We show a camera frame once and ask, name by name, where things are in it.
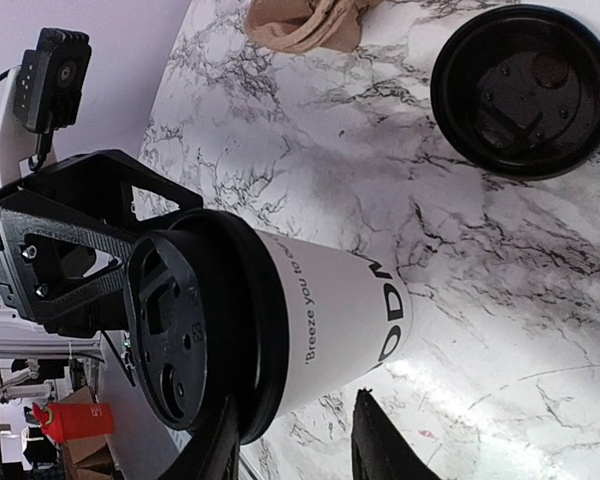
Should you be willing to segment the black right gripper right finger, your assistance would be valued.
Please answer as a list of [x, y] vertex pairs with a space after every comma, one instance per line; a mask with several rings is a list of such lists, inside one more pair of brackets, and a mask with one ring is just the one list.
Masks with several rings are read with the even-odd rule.
[[372, 396], [357, 392], [351, 433], [355, 480], [440, 480], [412, 450]]

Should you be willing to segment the white paper coffee cup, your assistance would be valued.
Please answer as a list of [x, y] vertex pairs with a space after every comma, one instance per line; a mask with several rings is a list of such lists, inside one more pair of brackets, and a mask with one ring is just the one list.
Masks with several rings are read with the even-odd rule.
[[413, 324], [409, 292], [380, 262], [260, 232], [284, 290], [289, 328], [285, 415], [394, 361]]

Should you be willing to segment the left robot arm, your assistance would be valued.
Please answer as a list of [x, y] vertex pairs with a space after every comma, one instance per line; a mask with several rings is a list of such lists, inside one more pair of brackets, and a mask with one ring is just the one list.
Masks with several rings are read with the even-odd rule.
[[91, 338], [124, 330], [125, 263], [136, 240], [163, 229], [175, 213], [140, 220], [133, 191], [145, 190], [180, 210], [202, 198], [121, 150], [57, 160], [23, 175], [37, 137], [13, 113], [19, 70], [6, 75], [0, 105], [0, 296], [20, 318], [47, 332]]

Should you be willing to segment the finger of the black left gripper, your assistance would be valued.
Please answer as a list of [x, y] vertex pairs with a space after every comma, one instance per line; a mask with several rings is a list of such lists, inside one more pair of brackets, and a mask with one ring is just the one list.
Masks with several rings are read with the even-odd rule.
[[136, 218], [133, 188], [156, 194], [180, 210], [203, 206], [202, 197], [159, 175], [121, 150], [74, 156], [49, 168], [49, 197], [132, 233], [162, 227], [165, 220]]
[[134, 236], [42, 197], [0, 200], [0, 266], [28, 320], [55, 320], [122, 288]]

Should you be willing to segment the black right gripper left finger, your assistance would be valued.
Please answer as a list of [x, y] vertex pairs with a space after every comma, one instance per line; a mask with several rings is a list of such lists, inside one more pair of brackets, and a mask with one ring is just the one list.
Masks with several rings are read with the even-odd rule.
[[225, 397], [203, 421], [184, 450], [159, 480], [239, 478], [239, 425], [234, 396]]

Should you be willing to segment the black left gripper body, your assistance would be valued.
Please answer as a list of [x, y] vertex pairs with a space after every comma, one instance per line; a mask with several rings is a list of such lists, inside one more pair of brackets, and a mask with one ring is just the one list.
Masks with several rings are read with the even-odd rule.
[[27, 177], [0, 188], [0, 295], [48, 333], [91, 338], [99, 330], [95, 300], [62, 299], [90, 280], [96, 249], [59, 237], [94, 205], [64, 180]]

